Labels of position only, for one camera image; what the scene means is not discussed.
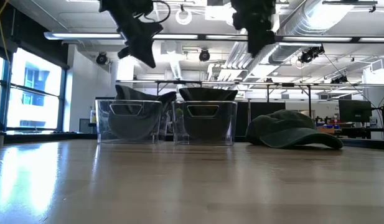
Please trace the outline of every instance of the exposed ductwork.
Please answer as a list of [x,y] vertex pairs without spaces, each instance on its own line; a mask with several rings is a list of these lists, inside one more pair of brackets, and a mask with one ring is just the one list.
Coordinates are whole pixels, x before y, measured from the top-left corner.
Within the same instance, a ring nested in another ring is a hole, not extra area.
[[[354,6],[335,6],[322,4],[323,0],[308,0],[295,15],[278,31],[279,35],[322,35],[342,18]],[[263,78],[274,72],[282,63],[297,54],[302,46],[284,46],[273,44],[266,46],[248,67],[248,75]]]

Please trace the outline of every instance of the clear plastic bin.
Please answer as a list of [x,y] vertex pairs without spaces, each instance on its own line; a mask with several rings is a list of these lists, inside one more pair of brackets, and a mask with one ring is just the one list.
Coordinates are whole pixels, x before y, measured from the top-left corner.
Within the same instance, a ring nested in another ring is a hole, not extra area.
[[168,115],[159,101],[96,100],[98,143],[155,144],[164,141]]
[[232,146],[235,143],[237,103],[177,101],[172,103],[176,144]]

